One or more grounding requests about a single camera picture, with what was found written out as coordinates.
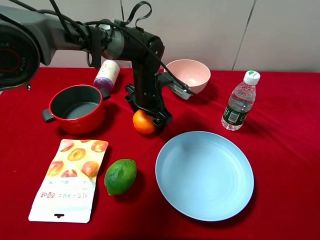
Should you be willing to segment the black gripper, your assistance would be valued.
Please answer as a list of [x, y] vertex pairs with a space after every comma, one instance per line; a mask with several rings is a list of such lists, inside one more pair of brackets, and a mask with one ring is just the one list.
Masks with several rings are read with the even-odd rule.
[[160, 63], [154, 60], [132, 61], [134, 84], [128, 84], [125, 97], [132, 111], [141, 110], [148, 117], [156, 129], [164, 129], [171, 121], [172, 114], [165, 107], [161, 90], [156, 87]]

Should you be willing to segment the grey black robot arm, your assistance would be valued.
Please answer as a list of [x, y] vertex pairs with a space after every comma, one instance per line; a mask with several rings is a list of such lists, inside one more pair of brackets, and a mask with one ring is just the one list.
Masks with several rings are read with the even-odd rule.
[[49, 65], [56, 51], [84, 51], [88, 66], [101, 68], [101, 59], [130, 61], [133, 84], [126, 100], [134, 112], [144, 111], [157, 129], [172, 120], [162, 89], [173, 74], [158, 70], [165, 50], [162, 40], [123, 21], [79, 22], [53, 10], [0, 8], [0, 89], [29, 87], [40, 64]]

